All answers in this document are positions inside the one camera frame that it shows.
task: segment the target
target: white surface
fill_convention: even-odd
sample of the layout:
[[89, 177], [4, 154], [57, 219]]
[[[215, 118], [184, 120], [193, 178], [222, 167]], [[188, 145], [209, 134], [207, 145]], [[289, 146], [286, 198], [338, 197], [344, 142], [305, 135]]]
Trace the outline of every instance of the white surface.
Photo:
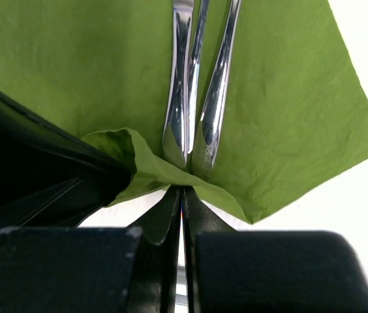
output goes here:
[[[331, 0], [330, 3], [368, 96], [368, 0]], [[156, 192], [101, 209], [82, 225], [126, 226], [159, 201], [162, 195], [163, 192]], [[368, 160], [255, 225], [248, 225], [211, 208], [239, 230], [331, 230], [341, 233], [354, 247], [368, 279]], [[183, 264], [182, 244], [180, 249], [179, 262]]]

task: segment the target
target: folded napkin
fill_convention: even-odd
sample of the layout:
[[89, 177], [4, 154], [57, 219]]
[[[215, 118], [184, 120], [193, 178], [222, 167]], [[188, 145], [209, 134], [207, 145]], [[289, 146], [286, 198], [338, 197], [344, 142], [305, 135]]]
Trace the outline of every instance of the folded napkin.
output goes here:
[[[199, 112], [229, 4], [209, 4]], [[368, 100], [326, 1], [243, 1], [209, 181], [160, 158], [171, 60], [171, 0], [0, 0], [0, 90], [128, 166], [116, 202], [193, 185], [256, 222], [368, 158]]]

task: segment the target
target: utensil handle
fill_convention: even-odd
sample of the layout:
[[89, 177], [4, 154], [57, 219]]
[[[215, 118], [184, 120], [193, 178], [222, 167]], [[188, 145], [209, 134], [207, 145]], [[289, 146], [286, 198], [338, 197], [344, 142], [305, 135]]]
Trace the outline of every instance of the utensil handle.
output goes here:
[[194, 135], [196, 132], [198, 74], [200, 72], [200, 61], [202, 58], [202, 46], [208, 7], [209, 0], [202, 0], [200, 3], [196, 32], [194, 34], [194, 43], [192, 45], [189, 63], [189, 154], [192, 152]]
[[230, 73], [230, 60], [241, 0], [232, 0], [219, 56], [216, 60], [202, 115], [197, 126], [191, 160], [192, 172], [207, 176], [216, 160], [226, 104], [226, 92]]
[[184, 170], [188, 151], [188, 64], [192, 9], [174, 8], [174, 50], [170, 97], [162, 151], [164, 159]]

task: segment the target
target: black plastic part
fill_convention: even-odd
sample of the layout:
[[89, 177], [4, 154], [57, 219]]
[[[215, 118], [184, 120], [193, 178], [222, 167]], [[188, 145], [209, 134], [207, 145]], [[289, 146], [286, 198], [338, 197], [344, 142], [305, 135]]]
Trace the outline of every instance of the black plastic part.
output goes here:
[[1, 227], [76, 226], [130, 178], [113, 158], [0, 93]]
[[181, 188], [171, 186], [160, 202], [131, 227], [143, 229], [128, 312], [173, 313], [177, 286]]
[[200, 201], [193, 187], [184, 188], [183, 230], [185, 245], [185, 267], [187, 275], [187, 299], [190, 313], [200, 312], [198, 279], [195, 260], [196, 236], [204, 231], [234, 233], [235, 229], [223, 222], [211, 209]]
[[2, 229], [0, 312], [126, 312], [141, 233]]
[[47, 207], [55, 205], [81, 179], [70, 179], [0, 207], [0, 228], [23, 225]]
[[355, 254], [334, 233], [202, 233], [196, 263], [202, 313], [368, 313]]

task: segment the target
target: metal utensil handle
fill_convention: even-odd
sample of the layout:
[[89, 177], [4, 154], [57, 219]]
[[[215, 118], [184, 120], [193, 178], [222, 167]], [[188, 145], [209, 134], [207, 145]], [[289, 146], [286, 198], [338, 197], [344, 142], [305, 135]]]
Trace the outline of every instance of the metal utensil handle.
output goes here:
[[241, 0], [232, 0], [219, 56], [207, 90], [202, 115], [197, 126], [191, 160], [192, 172], [209, 175], [216, 160], [226, 104], [230, 60]]
[[198, 21], [189, 63], [189, 154], [192, 152], [194, 134], [196, 132], [198, 74], [200, 72], [200, 61], [202, 58], [202, 46], [204, 29], [206, 28], [208, 6], [209, 0], [202, 0], [200, 10], [198, 12]]
[[163, 157], [185, 169], [188, 151], [188, 60], [192, 7], [174, 7], [174, 51], [170, 97], [162, 138]]

